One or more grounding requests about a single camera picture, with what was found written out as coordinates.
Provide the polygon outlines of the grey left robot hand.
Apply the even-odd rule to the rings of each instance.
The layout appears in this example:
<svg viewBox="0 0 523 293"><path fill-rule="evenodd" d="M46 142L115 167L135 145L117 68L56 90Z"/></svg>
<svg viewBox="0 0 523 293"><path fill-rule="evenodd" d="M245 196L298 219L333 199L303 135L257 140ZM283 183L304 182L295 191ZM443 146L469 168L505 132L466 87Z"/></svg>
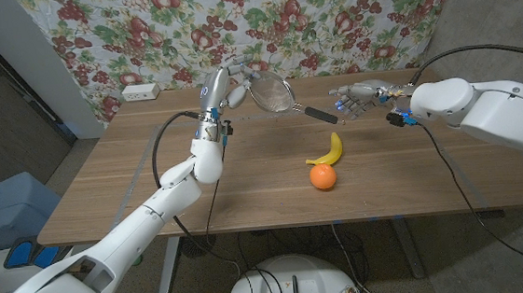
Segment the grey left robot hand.
<svg viewBox="0 0 523 293"><path fill-rule="evenodd" d="M251 54L231 57L209 74L200 93L200 111L205 117L218 121L224 113L224 107L237 108L243 103L251 80L260 78L260 75L248 66L253 57ZM230 78L240 73L246 78L240 86L227 91Z"/></svg>

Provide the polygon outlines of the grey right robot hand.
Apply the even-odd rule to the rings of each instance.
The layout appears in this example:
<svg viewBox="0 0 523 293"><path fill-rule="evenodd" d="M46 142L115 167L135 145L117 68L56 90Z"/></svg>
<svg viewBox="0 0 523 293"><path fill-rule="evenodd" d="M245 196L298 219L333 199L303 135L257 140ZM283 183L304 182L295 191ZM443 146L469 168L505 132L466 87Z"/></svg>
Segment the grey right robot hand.
<svg viewBox="0 0 523 293"><path fill-rule="evenodd" d="M414 90L411 84L392 84L372 79L330 90L328 94L338 98L335 103L338 111L350 119L357 119L375 107L390 108L393 114L409 115Z"/></svg>

